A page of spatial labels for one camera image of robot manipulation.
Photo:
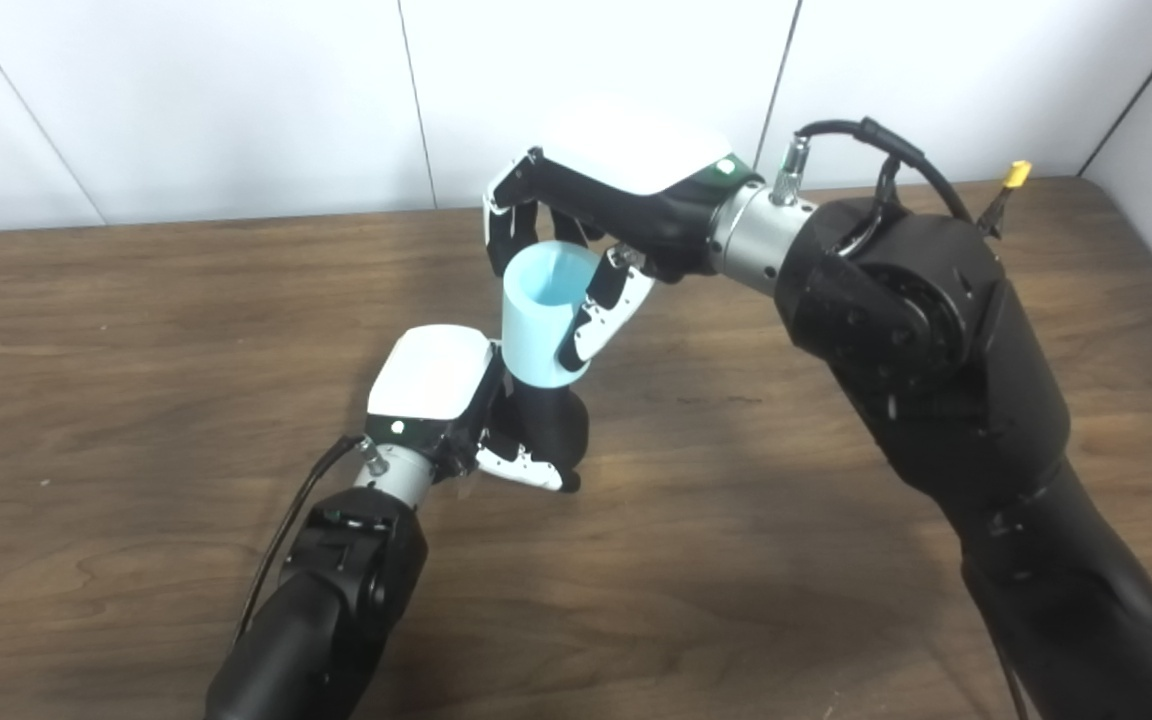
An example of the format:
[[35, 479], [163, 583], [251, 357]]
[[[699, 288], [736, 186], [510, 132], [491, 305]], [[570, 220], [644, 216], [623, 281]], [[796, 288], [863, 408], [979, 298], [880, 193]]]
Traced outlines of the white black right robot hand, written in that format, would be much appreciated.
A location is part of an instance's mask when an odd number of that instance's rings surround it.
[[550, 209], [558, 241], [612, 240], [558, 344], [558, 364], [581, 372], [657, 282], [714, 274], [708, 251], [718, 211], [760, 182], [712, 129], [636, 108], [564, 118], [486, 187], [486, 253], [503, 275], [538, 242], [540, 206]]

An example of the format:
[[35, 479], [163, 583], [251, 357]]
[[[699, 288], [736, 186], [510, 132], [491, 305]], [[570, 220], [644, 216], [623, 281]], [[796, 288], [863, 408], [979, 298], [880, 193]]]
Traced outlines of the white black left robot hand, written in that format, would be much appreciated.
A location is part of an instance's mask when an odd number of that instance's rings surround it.
[[579, 491], [589, 415], [570, 387], [513, 374], [500, 342], [483, 332], [434, 324], [397, 338], [372, 382], [364, 432], [387, 468], [361, 473], [361, 486], [416, 507], [435, 484], [476, 471]]

